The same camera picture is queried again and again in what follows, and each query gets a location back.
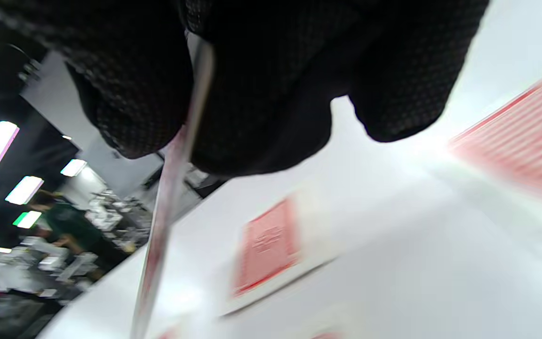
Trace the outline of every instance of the wall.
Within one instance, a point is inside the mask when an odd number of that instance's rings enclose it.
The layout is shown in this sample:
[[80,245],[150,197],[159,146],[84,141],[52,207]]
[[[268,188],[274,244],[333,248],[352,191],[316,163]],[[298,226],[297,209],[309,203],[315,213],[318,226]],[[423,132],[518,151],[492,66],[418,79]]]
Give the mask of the wall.
[[93,193],[101,193],[106,189],[104,181],[92,168],[86,166],[79,174],[69,178],[58,191],[75,203],[78,208],[87,210]]

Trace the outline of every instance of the person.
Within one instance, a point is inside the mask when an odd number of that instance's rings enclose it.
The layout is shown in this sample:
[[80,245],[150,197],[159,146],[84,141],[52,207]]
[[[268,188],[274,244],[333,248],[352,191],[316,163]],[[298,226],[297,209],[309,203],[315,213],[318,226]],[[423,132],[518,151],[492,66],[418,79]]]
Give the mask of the person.
[[101,230],[86,219],[84,211],[60,200],[56,195],[39,190],[28,206],[41,212],[41,217],[51,228],[37,229],[36,236],[55,245],[67,247],[75,255],[84,251],[92,252],[97,255],[97,262],[104,270],[115,268],[127,259],[128,254],[107,240]]

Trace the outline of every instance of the red card back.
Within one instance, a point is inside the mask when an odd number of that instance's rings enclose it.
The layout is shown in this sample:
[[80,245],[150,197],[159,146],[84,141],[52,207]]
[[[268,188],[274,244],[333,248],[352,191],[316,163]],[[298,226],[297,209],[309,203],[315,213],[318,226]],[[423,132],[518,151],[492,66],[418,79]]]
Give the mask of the red card back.
[[286,199],[246,225],[235,296],[297,263],[300,244],[292,204]]
[[542,194],[542,83],[454,138],[463,159]]

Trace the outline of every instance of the textured glove fabric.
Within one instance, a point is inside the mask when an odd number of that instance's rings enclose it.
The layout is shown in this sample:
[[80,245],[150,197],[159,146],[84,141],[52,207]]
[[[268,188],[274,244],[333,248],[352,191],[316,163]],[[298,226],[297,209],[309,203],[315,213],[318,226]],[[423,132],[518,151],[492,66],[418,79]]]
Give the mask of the textured glove fabric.
[[320,150],[331,99],[349,94],[371,138],[436,121],[488,0],[0,0],[0,21],[71,65],[104,139],[136,158],[185,120],[183,30],[215,48],[193,163],[233,177],[290,168]]

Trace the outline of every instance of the finger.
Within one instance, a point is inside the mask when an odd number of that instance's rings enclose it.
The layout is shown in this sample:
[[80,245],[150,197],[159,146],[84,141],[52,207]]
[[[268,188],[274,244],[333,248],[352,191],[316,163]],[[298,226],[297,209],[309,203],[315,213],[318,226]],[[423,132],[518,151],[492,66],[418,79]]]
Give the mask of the finger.
[[410,137],[441,116],[488,0],[407,0],[360,59],[350,90],[374,140]]
[[0,0],[0,21],[62,53],[87,80],[78,82],[83,107],[124,156],[159,150],[183,123],[191,63],[170,2]]

